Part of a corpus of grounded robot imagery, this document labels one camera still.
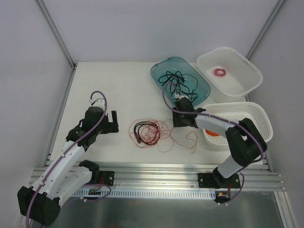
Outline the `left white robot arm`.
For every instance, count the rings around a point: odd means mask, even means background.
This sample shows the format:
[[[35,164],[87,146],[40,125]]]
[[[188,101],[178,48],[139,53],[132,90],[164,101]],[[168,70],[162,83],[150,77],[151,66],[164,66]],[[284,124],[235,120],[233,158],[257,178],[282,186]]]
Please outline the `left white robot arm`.
[[[33,220],[45,227],[54,223],[65,202],[84,185],[103,185],[100,166],[92,161],[79,163],[69,175],[72,166],[95,143],[98,135],[117,133],[117,112],[112,111],[112,121],[98,106],[91,106],[77,126],[69,131],[60,154],[30,187],[21,187],[17,193],[19,210],[26,223]]]

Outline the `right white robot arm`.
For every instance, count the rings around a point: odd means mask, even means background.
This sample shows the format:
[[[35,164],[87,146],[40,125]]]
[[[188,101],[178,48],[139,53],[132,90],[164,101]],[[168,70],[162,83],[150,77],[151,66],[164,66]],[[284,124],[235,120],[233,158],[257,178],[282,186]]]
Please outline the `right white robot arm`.
[[[232,121],[208,113],[203,108],[195,109],[186,97],[177,98],[174,105],[174,127],[189,126],[209,130],[226,138],[228,142],[230,156],[212,173],[198,174],[201,187],[225,188],[233,183],[232,178],[239,171],[263,158],[267,144],[251,119]]]

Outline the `teal transparent plastic tray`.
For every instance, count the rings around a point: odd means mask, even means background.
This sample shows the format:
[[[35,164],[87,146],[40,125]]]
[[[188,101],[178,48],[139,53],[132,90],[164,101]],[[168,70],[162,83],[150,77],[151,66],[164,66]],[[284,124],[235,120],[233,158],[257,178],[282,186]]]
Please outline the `teal transparent plastic tray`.
[[[170,57],[155,64],[150,69],[150,74],[160,89],[168,82],[165,95],[172,103],[174,95],[186,95],[193,106],[204,102],[210,95],[211,88],[206,80],[183,58]]]

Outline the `white solid plastic basket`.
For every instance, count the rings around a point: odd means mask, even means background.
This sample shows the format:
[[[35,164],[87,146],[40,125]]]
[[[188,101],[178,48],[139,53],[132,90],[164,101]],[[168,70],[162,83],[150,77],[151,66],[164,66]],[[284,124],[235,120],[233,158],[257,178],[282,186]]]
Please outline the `white solid plastic basket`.
[[[210,86],[229,98],[246,96],[263,82],[263,75],[248,59],[230,47],[218,47],[197,59]]]

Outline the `white perforated plastic basket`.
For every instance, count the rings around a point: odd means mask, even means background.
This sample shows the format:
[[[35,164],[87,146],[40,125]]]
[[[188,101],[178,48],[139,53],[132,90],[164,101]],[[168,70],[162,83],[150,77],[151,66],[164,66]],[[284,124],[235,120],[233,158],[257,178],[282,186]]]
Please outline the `white perforated plastic basket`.
[[[252,120],[264,141],[273,138],[273,128],[264,109],[253,102],[217,103],[204,106],[207,112],[234,122],[249,118]]]

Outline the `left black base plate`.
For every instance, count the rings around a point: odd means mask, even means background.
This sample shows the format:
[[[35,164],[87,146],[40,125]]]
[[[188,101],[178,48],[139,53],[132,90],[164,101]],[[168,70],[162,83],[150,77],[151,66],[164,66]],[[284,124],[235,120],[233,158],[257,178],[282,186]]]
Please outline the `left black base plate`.
[[[113,186],[114,175],[114,171],[96,171],[92,174],[92,178],[88,184],[105,184]]]

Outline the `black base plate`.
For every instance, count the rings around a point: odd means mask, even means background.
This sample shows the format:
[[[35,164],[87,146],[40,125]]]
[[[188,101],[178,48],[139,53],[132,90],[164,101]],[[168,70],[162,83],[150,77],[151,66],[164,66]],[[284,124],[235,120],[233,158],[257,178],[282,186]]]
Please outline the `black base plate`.
[[[92,178],[88,184],[105,184],[113,186],[114,175],[114,171],[96,171],[92,174]]]
[[[199,188],[204,189],[239,189],[241,183],[238,174],[233,174],[229,178],[223,178],[220,174],[215,175],[214,173],[198,173],[198,185]]]

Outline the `aluminium mounting rail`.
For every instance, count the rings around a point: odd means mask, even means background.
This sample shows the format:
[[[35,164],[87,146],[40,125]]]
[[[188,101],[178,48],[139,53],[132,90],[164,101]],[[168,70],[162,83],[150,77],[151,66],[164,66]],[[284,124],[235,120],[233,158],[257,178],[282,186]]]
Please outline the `aluminium mounting rail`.
[[[102,171],[114,171],[114,186],[124,189],[198,189],[198,173],[212,172],[216,165],[208,164],[141,164],[99,162]],[[242,171],[244,191],[286,191],[278,172],[267,165],[251,165]]]

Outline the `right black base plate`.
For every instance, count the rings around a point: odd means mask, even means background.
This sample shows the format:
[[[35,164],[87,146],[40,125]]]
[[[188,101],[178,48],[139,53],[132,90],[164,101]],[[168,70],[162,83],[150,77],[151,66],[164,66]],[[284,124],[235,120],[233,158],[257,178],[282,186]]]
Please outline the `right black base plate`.
[[[229,178],[223,178],[220,174],[215,175],[214,173],[198,173],[198,185],[199,188],[204,189],[239,189],[241,183],[238,174],[233,174]]]

